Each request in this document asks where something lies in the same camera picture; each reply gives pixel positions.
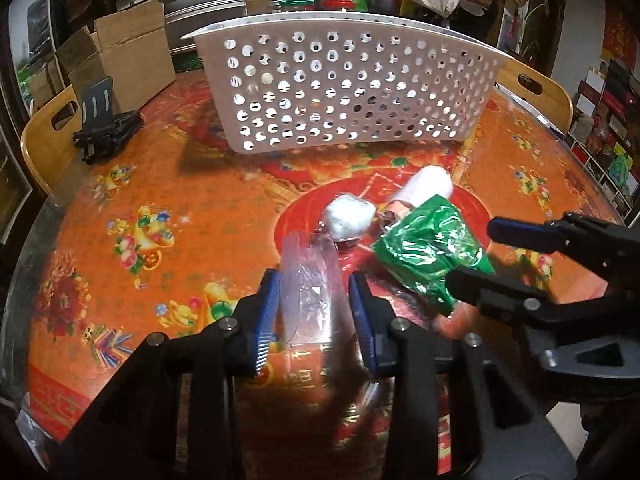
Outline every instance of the wall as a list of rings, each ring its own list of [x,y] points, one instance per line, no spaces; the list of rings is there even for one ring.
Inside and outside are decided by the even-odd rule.
[[[36,0],[13,0],[9,5],[9,42],[14,68],[22,66],[29,59],[29,35],[27,31],[27,10]]]
[[[566,0],[558,54],[551,78],[570,96],[590,66],[600,66],[605,27],[604,0]]]

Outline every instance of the clear plastic bag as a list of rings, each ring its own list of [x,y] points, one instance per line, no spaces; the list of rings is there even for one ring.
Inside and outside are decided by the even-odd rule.
[[[280,306],[287,344],[350,337],[353,320],[331,238],[293,231],[282,241]]]

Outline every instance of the plastic wrap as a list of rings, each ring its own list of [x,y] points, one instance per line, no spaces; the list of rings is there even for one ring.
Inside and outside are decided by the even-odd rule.
[[[439,312],[445,315],[456,303],[444,283],[451,269],[465,266],[494,272],[460,212],[439,195],[409,213],[373,249],[400,283],[435,299]]]
[[[338,253],[331,238],[293,231],[282,241],[280,306],[287,344],[329,343],[353,334]]]

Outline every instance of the chair handle hole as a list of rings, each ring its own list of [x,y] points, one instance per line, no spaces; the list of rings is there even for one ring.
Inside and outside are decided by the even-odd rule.
[[[542,95],[542,85],[535,79],[530,78],[528,75],[520,74],[518,76],[518,83],[520,83],[520,86],[523,86],[524,88],[529,90],[529,92],[531,92],[532,94]]]

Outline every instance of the flower pattern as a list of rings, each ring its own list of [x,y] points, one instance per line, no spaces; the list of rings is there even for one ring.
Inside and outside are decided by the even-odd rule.
[[[78,273],[71,253],[54,252],[36,304],[36,317],[46,322],[47,332],[73,335],[75,327],[84,324],[90,300],[89,284]]]
[[[534,170],[527,170],[524,166],[520,166],[519,170],[515,170],[514,176],[520,181],[520,192],[524,195],[533,195],[538,201],[540,209],[545,212],[546,216],[551,216],[551,196],[549,188],[546,186],[546,178],[543,178]]]
[[[515,134],[513,137],[511,137],[511,139],[513,139],[515,143],[518,145],[518,147],[524,152],[531,150],[531,155],[533,156],[533,160],[539,162],[540,166],[543,165],[541,160],[542,153],[540,153],[540,149],[538,148],[535,142],[531,142],[529,139],[519,134]]]
[[[526,270],[533,270],[533,273],[523,272],[522,281],[525,285],[534,285],[542,290],[550,290],[550,281],[553,275],[553,264],[549,254],[537,253],[529,249],[513,248],[516,253],[518,263]]]
[[[231,316],[236,304],[238,300],[230,299],[222,285],[207,283],[202,294],[191,296],[187,304],[173,300],[167,304],[158,303],[156,316],[162,327],[176,326],[186,329],[184,332],[178,332],[178,335],[191,335],[200,332],[221,317]]]
[[[137,168],[135,164],[130,166],[116,165],[111,168],[111,171],[106,176],[96,176],[92,194],[98,203],[99,210],[104,207],[107,201],[116,197],[121,187],[129,184],[131,175]]]
[[[120,265],[134,277],[136,288],[145,288],[142,270],[154,270],[162,260],[162,250],[175,243],[168,211],[153,212],[149,206],[138,209],[135,218],[116,218],[108,222],[107,235],[116,235],[113,251]]]

